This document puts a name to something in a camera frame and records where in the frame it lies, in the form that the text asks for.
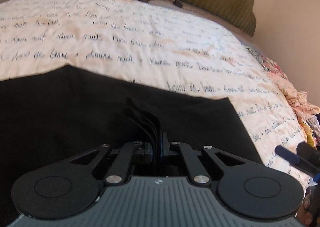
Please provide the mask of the right hand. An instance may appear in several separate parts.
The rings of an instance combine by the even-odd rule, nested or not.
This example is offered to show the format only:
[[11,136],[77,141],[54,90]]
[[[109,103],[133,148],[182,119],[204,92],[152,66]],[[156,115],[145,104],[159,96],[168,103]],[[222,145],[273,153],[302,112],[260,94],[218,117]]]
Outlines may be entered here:
[[305,226],[310,226],[310,224],[313,221],[313,214],[309,210],[310,206],[311,206],[311,199],[310,199],[310,193],[308,193],[305,196],[296,214],[296,219],[302,224],[304,224]]

